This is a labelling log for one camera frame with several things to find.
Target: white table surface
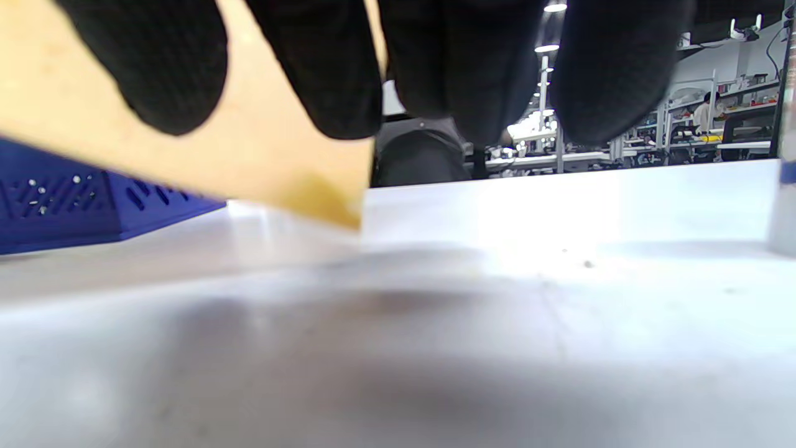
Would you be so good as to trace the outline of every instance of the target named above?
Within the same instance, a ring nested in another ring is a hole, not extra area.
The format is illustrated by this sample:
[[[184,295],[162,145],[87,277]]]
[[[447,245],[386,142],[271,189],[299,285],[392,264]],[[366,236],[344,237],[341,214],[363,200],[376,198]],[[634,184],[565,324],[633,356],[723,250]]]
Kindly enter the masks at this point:
[[[771,149],[771,141],[722,143],[716,147],[719,149]]]
[[[588,160],[611,160],[611,156],[600,151],[591,152],[577,152],[571,154],[564,154],[562,156],[565,163],[569,162],[585,162]],[[549,165],[556,163],[555,155],[537,155],[534,157],[515,157],[513,159],[492,159],[486,161],[486,166],[489,168],[503,167],[505,168],[519,168],[519,167],[538,167],[540,165]]]
[[[360,241],[236,204],[0,258],[0,446],[792,448],[776,176],[383,189]]]

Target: blue plastic crate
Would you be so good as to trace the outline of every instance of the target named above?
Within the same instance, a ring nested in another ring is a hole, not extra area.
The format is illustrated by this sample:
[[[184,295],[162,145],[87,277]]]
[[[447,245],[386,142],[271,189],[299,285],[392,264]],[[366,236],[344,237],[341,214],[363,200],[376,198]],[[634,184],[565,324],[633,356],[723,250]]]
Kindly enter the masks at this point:
[[[0,254],[121,241],[223,206],[0,139]]]

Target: ceiling light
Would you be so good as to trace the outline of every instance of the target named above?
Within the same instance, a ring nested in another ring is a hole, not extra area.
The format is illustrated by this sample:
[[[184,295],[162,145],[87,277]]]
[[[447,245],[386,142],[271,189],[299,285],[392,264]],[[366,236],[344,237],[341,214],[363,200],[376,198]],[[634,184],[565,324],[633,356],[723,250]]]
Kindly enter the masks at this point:
[[[554,5],[547,5],[544,7],[544,12],[547,13],[559,13],[561,11],[565,11],[567,9],[566,3],[557,3]]]
[[[537,53],[550,53],[551,51],[556,51],[556,50],[558,50],[558,44],[542,45],[541,47],[536,47],[535,51]]]

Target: yellow sheet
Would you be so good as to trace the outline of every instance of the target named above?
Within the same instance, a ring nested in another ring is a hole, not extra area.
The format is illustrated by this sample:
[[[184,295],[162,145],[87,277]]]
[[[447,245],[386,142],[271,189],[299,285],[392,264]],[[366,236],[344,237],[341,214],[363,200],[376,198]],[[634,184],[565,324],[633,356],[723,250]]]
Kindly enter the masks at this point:
[[[217,3],[229,36],[224,95],[201,128],[173,137],[139,121],[52,0],[0,0],[0,135],[152,182],[359,226],[371,142],[321,135],[244,1]]]

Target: black glove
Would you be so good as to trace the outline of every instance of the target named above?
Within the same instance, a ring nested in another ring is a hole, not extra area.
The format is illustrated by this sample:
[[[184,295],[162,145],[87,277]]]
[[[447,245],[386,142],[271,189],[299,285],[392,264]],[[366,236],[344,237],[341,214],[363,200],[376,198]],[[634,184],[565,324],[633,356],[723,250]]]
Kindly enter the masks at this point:
[[[362,0],[247,0],[318,129],[374,135],[381,79]],[[214,0],[55,0],[149,125],[191,132],[227,72]],[[408,112],[453,116],[477,144],[497,142],[536,90],[534,44],[546,0],[380,0]],[[661,99],[693,0],[570,0],[551,102],[568,136],[602,144]]]

